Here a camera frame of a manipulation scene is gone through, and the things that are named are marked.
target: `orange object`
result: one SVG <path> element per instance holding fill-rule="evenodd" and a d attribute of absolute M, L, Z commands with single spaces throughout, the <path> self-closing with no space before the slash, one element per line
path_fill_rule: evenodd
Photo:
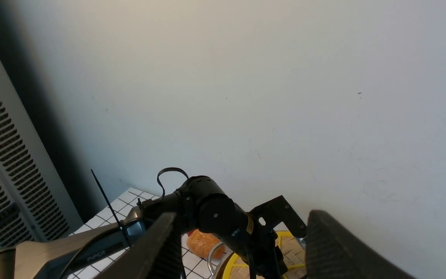
<path fill-rule="evenodd" d="M 207 258 L 209 256 L 209 251 L 220 242 L 211 233 L 203 233 L 198 229 L 191 232 L 189 238 L 187 239 L 187 247 L 190 251 L 201 258 Z M 225 253 L 225 247 L 221 246 L 213 254 L 213 258 L 218 259 Z"/>

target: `radiator vent slot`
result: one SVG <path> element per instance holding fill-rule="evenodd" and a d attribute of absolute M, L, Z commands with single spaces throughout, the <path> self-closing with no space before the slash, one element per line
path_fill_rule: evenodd
<path fill-rule="evenodd" d="M 21 138 L 4 103 L 0 100 L 0 162 L 6 175 L 14 184 L 16 192 L 30 209 L 36 221 L 36 226 L 47 240 L 57 239 L 69 230 L 69 224 L 64 218 L 51 192 L 41 177 L 38 164 L 32 158 Z M 0 185 L 0 212 L 5 210 L 12 201 Z M 16 219 L 1 220 L 0 245 L 11 247 L 19 242 L 32 239 L 29 228 L 18 214 Z"/>

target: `table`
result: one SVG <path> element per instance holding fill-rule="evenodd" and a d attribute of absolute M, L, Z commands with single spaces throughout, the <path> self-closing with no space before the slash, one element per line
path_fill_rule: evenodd
<path fill-rule="evenodd" d="M 117 213 L 118 219 L 124 219 L 126 215 L 130 212 L 131 208 L 137 203 L 137 198 L 141 201 L 145 201 L 148 198 L 157 198 L 157 196 L 150 194 L 145 191 L 141 191 L 135 188 L 129 188 L 122 195 L 120 195 L 116 200 L 111 202 L 113 210 Z M 87 221 L 83 226 L 76 230 L 71 235 L 82 233 L 90 229 L 98 228 L 101 226 L 106 226 L 108 224 L 116 223 L 111 210 L 106 207 L 96 214 L 92 219 Z M 187 238 L 185 234 L 181 236 L 182 241 L 182 261 L 184 262 L 185 273 L 187 274 L 187 279 L 207 279 L 211 277 L 209 273 L 207 260 L 204 258 L 199 258 L 188 250 Z M 91 279 L 96 277 L 101 271 L 117 260 L 126 249 L 119 251 L 97 263 L 93 263 L 88 267 L 85 267 L 74 274 L 71 274 L 69 279 Z M 212 260 L 213 267 L 220 263 L 219 260 Z"/>

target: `black cable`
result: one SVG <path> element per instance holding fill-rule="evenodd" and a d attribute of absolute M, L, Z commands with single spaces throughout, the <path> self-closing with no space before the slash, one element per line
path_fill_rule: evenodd
<path fill-rule="evenodd" d="M 101 190 L 101 193 L 103 194 L 103 197 L 106 200 L 106 203 L 107 203 L 108 207 L 110 208 L 111 213 L 113 214 L 113 217 L 115 217 L 115 220 L 117 221 L 118 227 L 120 228 L 120 230 L 124 234 L 124 238 L 125 238 L 127 244 L 129 245 L 129 247 L 132 247 L 132 244 L 130 243 L 129 238 L 127 237 L 127 232 L 124 230 L 124 228 L 122 227 L 122 224 L 118 220 L 118 217 L 115 214 L 115 211 L 113 210 L 113 207 L 111 206 L 110 200 L 108 200 L 108 197 L 106 196 L 106 193 L 104 192 L 103 187 L 99 183 L 99 180 L 96 177 L 96 174 L 94 173 L 94 171 L 92 169 L 91 169 L 91 173 L 92 173 L 92 176 L 94 176 L 94 179 L 96 180 L 96 184 L 98 185 L 99 189 Z"/>
<path fill-rule="evenodd" d="M 256 265 L 251 250 L 247 246 L 245 250 L 247 251 L 247 261 L 249 262 L 249 277 L 250 279 L 256 279 Z"/>
<path fill-rule="evenodd" d="M 161 186 L 161 189 L 163 189 L 163 194 L 161 195 L 161 198 L 156 203 L 160 203 L 163 200 L 163 198 L 165 198 L 165 188 L 163 187 L 163 184 L 161 184 L 160 175 L 162 175 L 165 172 L 170 172 L 170 171 L 177 171 L 177 172 L 185 175 L 185 177 L 187 179 L 189 179 L 189 176 L 187 175 L 187 173 L 184 170 L 182 170 L 181 168 L 171 167 L 171 168 L 164 168 L 161 171 L 159 171 L 157 181 L 158 181 L 158 184 Z"/>
<path fill-rule="evenodd" d="M 73 256 L 73 258 L 71 258 L 71 260 L 69 261 L 69 263 L 67 264 L 67 266 L 65 266 L 65 268 L 63 269 L 62 273 L 60 274 L 60 276 L 58 277 L 58 279 L 62 279 L 63 276 L 65 275 L 65 273 L 67 273 L 67 270 L 70 268 L 70 265 L 83 253 L 83 251 L 85 251 L 85 249 L 87 249 L 88 247 L 90 247 L 92 244 L 96 243 L 98 240 L 101 240 L 102 238 L 104 238 L 105 236 L 108 236 L 110 234 L 116 233 L 120 231 L 120 229 L 118 227 L 114 227 L 114 228 L 110 228 L 109 230 L 103 231 L 102 233 L 94 236 L 91 240 L 89 240 L 84 246 L 82 246 L 82 248 L 80 248 L 76 253 L 75 256 Z"/>
<path fill-rule="evenodd" d="M 187 279 L 187 274 L 185 274 L 185 267 L 182 267 L 182 273 L 180 274 L 182 279 Z"/>

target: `metal bracket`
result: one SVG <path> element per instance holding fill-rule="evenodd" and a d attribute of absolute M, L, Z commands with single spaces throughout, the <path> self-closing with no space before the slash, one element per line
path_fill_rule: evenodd
<path fill-rule="evenodd" d="M 257 219 L 264 219 L 266 231 L 273 230 L 274 227 L 283 222 L 294 237 L 303 238 L 307 235 L 306 224 L 283 196 L 278 196 L 262 205 L 258 205 L 249 213 Z"/>

